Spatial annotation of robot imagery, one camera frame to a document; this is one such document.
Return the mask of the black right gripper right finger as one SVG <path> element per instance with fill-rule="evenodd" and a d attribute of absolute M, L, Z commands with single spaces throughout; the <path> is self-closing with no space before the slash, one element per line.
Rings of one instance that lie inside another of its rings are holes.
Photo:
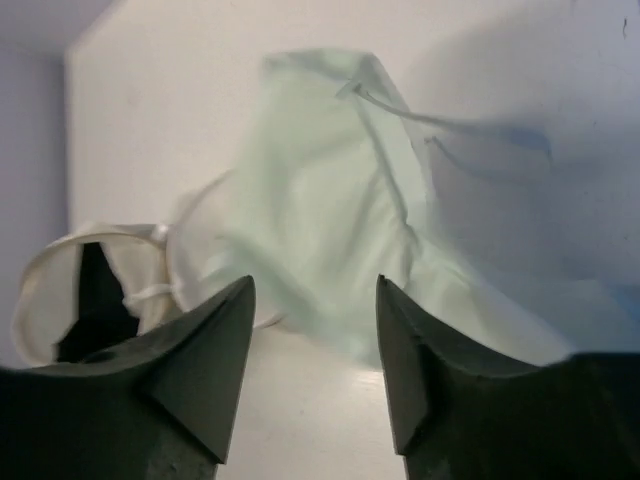
<path fill-rule="evenodd" d="M 635 479 L 639 357 L 533 366 L 481 345 L 377 282 L 394 448 L 410 479 Z"/>

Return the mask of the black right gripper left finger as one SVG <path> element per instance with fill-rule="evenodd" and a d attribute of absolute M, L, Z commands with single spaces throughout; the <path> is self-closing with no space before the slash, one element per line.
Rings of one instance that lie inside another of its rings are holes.
<path fill-rule="evenodd" d="M 5 479 L 212 479 L 229 453 L 256 289 L 80 363 L 1 372 Z"/>

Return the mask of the black bra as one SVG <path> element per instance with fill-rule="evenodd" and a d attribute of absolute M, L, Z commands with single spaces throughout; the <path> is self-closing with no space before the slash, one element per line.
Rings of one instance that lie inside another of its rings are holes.
<path fill-rule="evenodd" d="M 56 345 L 56 361 L 79 363 L 94 352 L 138 335 L 140 319 L 124 305 L 124 292 L 99 242 L 82 246 L 76 321 Z"/>

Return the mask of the white mesh laundry bag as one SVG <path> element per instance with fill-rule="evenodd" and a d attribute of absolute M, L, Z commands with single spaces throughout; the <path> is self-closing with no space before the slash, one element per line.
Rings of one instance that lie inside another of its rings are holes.
<path fill-rule="evenodd" d="M 25 267 L 11 336 L 20 357 L 41 366 L 80 359 L 144 334 L 175 307 L 166 225 L 89 223 L 47 245 Z"/>

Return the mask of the pale green bra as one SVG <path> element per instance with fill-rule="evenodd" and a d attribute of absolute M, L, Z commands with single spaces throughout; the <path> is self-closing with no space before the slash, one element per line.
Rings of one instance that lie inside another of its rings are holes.
<path fill-rule="evenodd" d="M 177 304 L 190 310 L 254 278 L 260 322 L 381 364 L 376 285 L 394 282 L 476 342 L 533 365 L 571 344 L 489 285 L 445 236 L 415 116 L 381 62 L 343 49 L 267 56 L 231 168 L 185 197 L 167 239 Z"/>

